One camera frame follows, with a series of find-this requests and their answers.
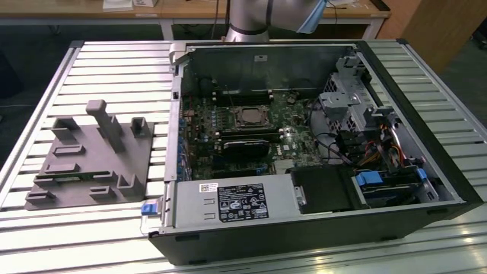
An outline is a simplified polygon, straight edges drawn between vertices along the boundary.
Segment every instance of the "motherboard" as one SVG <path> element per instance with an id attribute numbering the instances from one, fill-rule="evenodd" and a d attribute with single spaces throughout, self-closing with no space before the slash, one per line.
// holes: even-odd
<path id="1" fill-rule="evenodd" d="M 322 163 L 306 117 L 310 99 L 293 90 L 240 95 L 214 84 L 210 97 L 182 98 L 192 180 L 282 174 Z"/>

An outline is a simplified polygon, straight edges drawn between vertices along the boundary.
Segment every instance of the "metal rail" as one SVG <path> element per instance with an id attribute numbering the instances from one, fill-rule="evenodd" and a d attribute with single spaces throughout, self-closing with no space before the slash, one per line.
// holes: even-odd
<path id="1" fill-rule="evenodd" d="M 120 123 L 144 116 L 156 123 L 146 197 L 164 192 L 170 80 L 170 42 L 86 42 L 69 49 L 46 95 L 14 147 L 0 180 L 0 273 L 397 273 L 476 272 L 487 267 L 487 208 L 437 222 L 404 239 L 176 267 L 140 232 L 140 203 L 22 209 L 25 194 L 49 150 L 57 116 L 84 113 L 89 99 L 108 102 Z M 370 41 L 460 170 L 487 199 L 485 129 L 408 46 Z M 388 101 L 373 84 L 382 103 Z"/>

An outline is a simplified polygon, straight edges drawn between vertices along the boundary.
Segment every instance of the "power supply label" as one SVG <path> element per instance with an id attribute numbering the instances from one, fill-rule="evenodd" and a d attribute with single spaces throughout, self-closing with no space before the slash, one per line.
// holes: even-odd
<path id="1" fill-rule="evenodd" d="M 264 185 L 218 187 L 218 218 L 222 223 L 268 218 Z"/>

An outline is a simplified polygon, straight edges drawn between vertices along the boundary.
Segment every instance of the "desk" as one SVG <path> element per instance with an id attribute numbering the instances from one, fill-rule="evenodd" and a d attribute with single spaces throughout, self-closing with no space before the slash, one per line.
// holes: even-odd
<path id="1" fill-rule="evenodd" d="M 102 0 L 1 0 L 0 25 L 158 25 L 161 6 L 104 13 Z"/>
<path id="2" fill-rule="evenodd" d="M 212 24 L 214 21 L 216 0 L 164 0 L 161 8 L 160 27 L 165 40 L 173 40 L 172 25 L 174 24 Z M 220 1 L 217 24 L 224 23 L 226 1 Z M 382 20 L 390 15 L 389 11 L 380 11 L 369 0 L 358 0 L 358 3 L 341 5 L 345 9 L 325 9 L 320 24 L 366 25 L 362 39 L 373 39 Z"/>
<path id="3" fill-rule="evenodd" d="M 225 0 L 220 1 L 217 23 L 224 23 Z M 154 7 L 102 12 L 102 0 L 1 0 L 0 25 L 160 25 L 165 40 L 173 40 L 173 24 L 212 24 L 216 0 L 158 0 Z M 369 0 L 325 9 L 320 24 L 366 25 L 364 39 L 373 39 L 382 20 L 390 15 L 378 11 Z"/>

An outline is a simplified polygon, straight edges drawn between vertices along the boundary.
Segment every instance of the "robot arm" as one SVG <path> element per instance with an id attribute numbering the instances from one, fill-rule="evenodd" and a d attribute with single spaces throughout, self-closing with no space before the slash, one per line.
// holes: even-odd
<path id="1" fill-rule="evenodd" d="M 268 26 L 312 33 L 325 4 L 325 0 L 233 0 L 225 42 L 268 41 Z"/>

